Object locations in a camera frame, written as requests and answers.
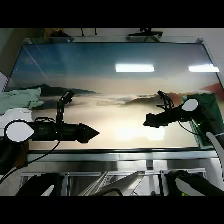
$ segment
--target table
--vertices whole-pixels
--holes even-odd
[[[78,153],[83,160],[88,153],[100,153],[119,160],[122,154],[113,154],[119,152],[131,160],[139,158],[140,154],[136,156],[136,153],[143,153],[141,159],[146,158],[145,152],[166,152],[160,156],[169,157],[170,152],[180,151],[197,152],[197,157],[201,152],[203,158],[216,157],[213,149],[198,147],[195,136],[178,123],[158,129],[142,125],[147,113],[162,112],[156,107],[162,103],[158,90],[166,92],[175,106],[185,95],[214,92],[224,114],[220,73],[189,71],[189,66],[215,66],[204,41],[174,37],[173,43],[171,39],[166,41],[162,37],[157,42],[152,42],[150,37],[128,40],[125,37],[75,37],[72,42],[66,38],[26,39],[7,88],[42,87],[41,99],[45,104],[33,110],[34,119],[55,118],[56,101],[67,89],[75,91],[72,103],[65,109],[64,121],[87,124],[100,134],[88,144],[61,142],[55,151],[61,158],[67,153],[77,158]],[[116,71],[119,64],[151,65],[154,71],[119,72]],[[191,130],[189,123],[184,126]],[[55,142],[30,142],[32,156],[54,145]],[[91,157],[92,160],[102,159],[95,157]]]

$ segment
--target white cloth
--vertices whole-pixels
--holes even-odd
[[[32,111],[27,108],[14,108],[7,110],[4,115],[0,116],[0,136],[4,136],[4,128],[10,121],[18,119],[32,122]]]

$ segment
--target sky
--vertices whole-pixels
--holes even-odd
[[[118,73],[117,63],[153,64],[155,72]],[[104,94],[186,92],[218,82],[215,73],[190,73],[211,63],[202,45],[171,43],[60,43],[24,45],[9,86],[39,84]]]

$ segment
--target landscape image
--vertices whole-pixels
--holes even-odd
[[[115,65],[153,64],[154,72],[116,72]],[[57,100],[75,95],[66,105],[64,121],[83,123],[100,132],[88,144],[61,142],[57,149],[182,148],[197,146],[195,136],[177,122],[145,127],[147,113],[160,113],[157,92],[175,106],[182,97],[215,93],[224,114],[224,94],[216,73],[189,72],[188,66],[211,63],[198,44],[64,43],[24,45],[6,91],[41,88],[44,104],[33,119],[55,118]],[[191,130],[189,123],[184,127]],[[32,149],[50,149],[55,142],[31,142]]]

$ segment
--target light green cloth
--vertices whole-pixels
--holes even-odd
[[[44,102],[39,101],[41,88],[13,90],[3,92],[0,95],[0,114],[4,114],[6,110],[13,108],[29,108],[41,106]]]

